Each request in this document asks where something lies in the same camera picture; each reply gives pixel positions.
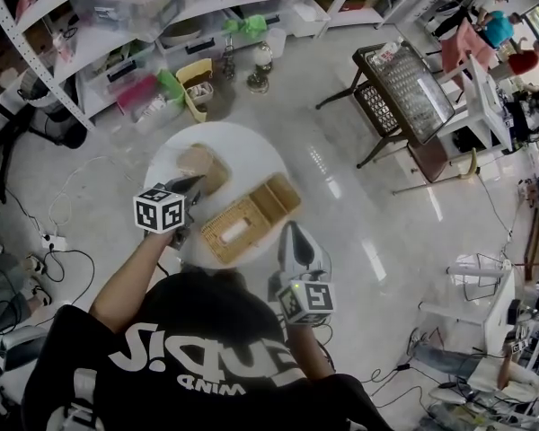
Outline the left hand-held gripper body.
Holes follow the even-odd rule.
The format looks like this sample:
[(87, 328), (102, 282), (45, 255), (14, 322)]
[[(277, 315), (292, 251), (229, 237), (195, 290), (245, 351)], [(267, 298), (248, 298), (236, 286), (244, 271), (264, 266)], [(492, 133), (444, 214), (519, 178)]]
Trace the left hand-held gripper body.
[(195, 219), (190, 213), (192, 195), (200, 184), (187, 187), (181, 177), (144, 189), (133, 198), (135, 224), (145, 233), (171, 233), (170, 246), (181, 249), (190, 237)]

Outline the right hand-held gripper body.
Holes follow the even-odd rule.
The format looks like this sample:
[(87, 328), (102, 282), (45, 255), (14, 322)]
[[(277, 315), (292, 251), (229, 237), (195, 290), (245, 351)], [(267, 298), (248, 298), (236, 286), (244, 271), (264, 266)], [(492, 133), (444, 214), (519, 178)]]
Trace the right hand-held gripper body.
[(331, 257), (311, 236), (284, 235), (278, 271), (269, 278), (269, 300), (288, 325), (315, 325), (335, 312)]

